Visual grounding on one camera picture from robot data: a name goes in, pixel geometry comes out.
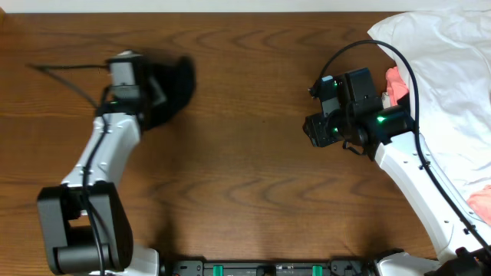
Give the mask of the black t-shirt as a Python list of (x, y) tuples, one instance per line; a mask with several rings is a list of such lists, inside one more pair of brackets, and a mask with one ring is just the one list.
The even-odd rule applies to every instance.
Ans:
[(146, 130), (168, 123), (189, 104), (196, 89), (195, 64), (189, 56), (151, 62), (150, 73), (153, 102)]

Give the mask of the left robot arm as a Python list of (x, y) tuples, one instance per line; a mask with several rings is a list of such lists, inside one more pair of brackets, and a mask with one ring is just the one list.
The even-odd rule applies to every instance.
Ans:
[(43, 188), (38, 215), (48, 267), (56, 275), (158, 275), (159, 254), (135, 245), (117, 193), (127, 160), (166, 95), (150, 62), (127, 50), (110, 58), (111, 84), (96, 103), (93, 130), (74, 168)]

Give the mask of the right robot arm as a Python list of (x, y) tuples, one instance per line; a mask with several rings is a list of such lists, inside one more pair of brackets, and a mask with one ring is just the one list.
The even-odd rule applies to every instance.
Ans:
[(364, 275), (488, 275), (490, 227), (466, 204), (432, 157), (414, 119), (385, 108), (367, 68), (317, 80), (309, 90), (321, 112), (303, 130), (315, 147), (362, 148), (392, 178), (423, 224), (436, 259), (394, 249), (369, 261)]

